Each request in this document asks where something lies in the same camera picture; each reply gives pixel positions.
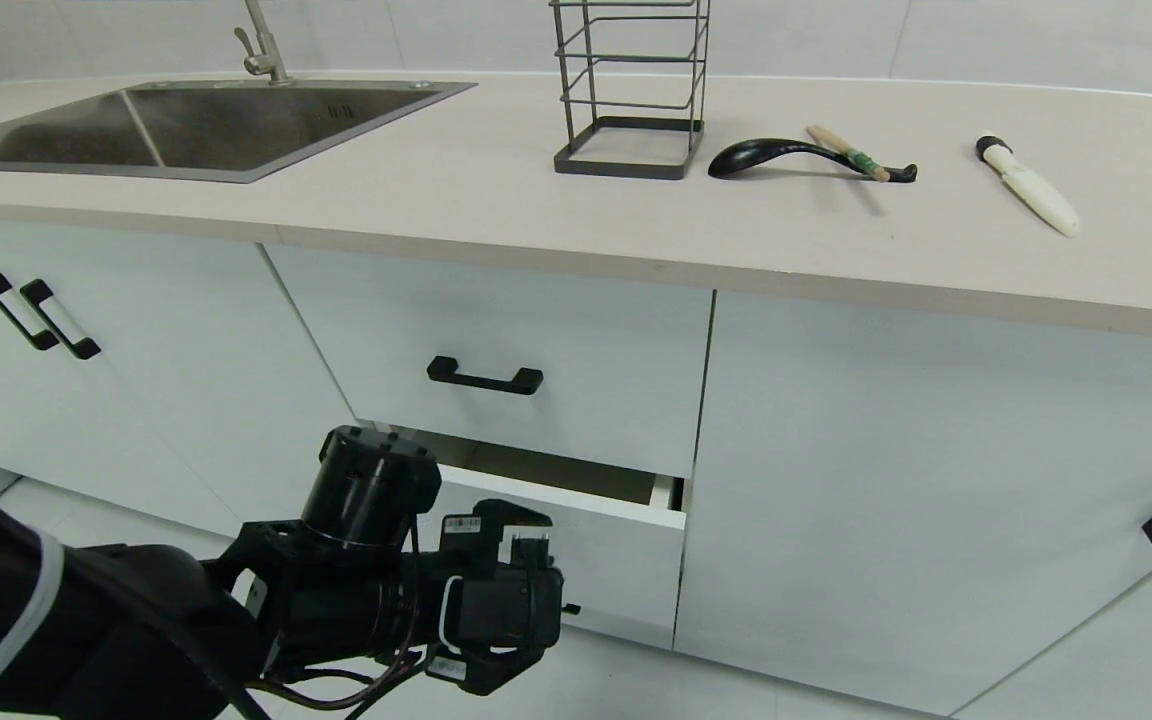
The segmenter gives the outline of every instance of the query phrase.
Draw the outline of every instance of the countertop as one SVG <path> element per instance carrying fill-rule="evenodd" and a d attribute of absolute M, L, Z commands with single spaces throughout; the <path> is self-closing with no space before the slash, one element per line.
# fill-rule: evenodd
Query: countertop
<path fill-rule="evenodd" d="M 251 184 L 0 173 L 0 218 L 782 293 L 1152 336 L 1152 96 L 900 81 L 708 82 L 684 181 L 561 176 L 558 77 L 319 73 L 471 81 Z M 0 85 L 0 122 L 152 78 Z M 600 79 L 654 94 L 660 78 Z M 740 181 L 705 174 L 750 137 L 840 132 L 914 184 L 788 156 Z M 1082 215 L 1048 228 L 975 159 L 1005 137 Z"/>

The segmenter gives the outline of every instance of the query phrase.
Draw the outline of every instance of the stainless steel sink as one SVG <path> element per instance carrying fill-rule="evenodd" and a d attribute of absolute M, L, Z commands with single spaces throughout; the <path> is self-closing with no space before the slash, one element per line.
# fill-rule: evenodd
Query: stainless steel sink
<path fill-rule="evenodd" d="M 0 170 L 252 182 L 472 83 L 159 82 L 0 124 Z"/>

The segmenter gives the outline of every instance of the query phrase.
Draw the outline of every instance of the black robotic arm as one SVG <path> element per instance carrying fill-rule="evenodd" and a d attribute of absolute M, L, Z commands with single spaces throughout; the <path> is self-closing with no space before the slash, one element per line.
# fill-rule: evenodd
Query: black robotic arm
<path fill-rule="evenodd" d="M 0 710 L 209 720 L 233 703 L 264 717 L 247 688 L 357 717 L 420 673 L 493 692 L 558 643 L 563 577 L 548 539 L 513 538 L 498 561 L 505 528 L 548 526 L 547 516 L 486 500 L 444 518 L 439 551 L 420 552 L 416 516 L 442 483 L 425 448 L 340 427 L 319 460 L 301 520 L 247 523 L 215 560 L 168 546 L 65 548 L 54 601 L 1 670 Z M 0 642 L 40 585 L 40 538 L 0 511 Z M 230 593 L 248 570 L 243 606 Z M 384 670 L 314 667 L 349 657 Z M 324 702 L 291 688 L 323 675 L 361 690 Z"/>

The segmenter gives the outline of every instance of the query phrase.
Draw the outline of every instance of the kitchen faucet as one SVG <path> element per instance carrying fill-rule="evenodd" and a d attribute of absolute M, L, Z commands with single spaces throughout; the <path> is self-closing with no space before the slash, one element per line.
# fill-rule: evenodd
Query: kitchen faucet
<path fill-rule="evenodd" d="M 271 85 L 288 85 L 291 77 L 287 76 L 287 68 L 283 67 L 283 55 L 279 54 L 278 41 L 274 33 L 270 31 L 270 23 L 265 22 L 265 13 L 262 13 L 260 0 L 247 0 L 247 13 L 252 17 L 256 26 L 256 45 L 260 46 L 260 54 L 252 50 L 252 43 L 247 37 L 243 28 L 234 28 L 234 37 L 242 41 L 243 50 L 247 50 L 247 58 L 243 59 L 243 68 L 253 76 L 270 76 Z"/>

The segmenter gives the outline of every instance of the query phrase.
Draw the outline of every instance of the white tile floor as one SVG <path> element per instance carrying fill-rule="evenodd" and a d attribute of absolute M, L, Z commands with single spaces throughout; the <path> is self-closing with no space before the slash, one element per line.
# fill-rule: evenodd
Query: white tile floor
<path fill-rule="evenodd" d="M 73 546 L 114 541 L 168 543 L 198 558 L 219 555 L 228 538 L 151 518 L 91 498 L 22 480 L 0 505 L 15 516 Z M 376 670 L 374 664 L 344 664 Z M 316 680 L 298 685 L 319 697 L 353 692 L 356 685 Z M 268 702 L 275 720 L 326 720 L 324 714 Z M 237 720 L 228 710 L 223 720 Z M 513 720 L 544 717 L 553 720 L 927 720 L 930 715 L 874 703 L 852 700 L 764 675 L 676 655 L 604 635 L 564 629 L 562 641 L 539 665 L 492 694 L 467 696 L 433 679 L 414 679 L 369 714 L 371 720 Z"/>

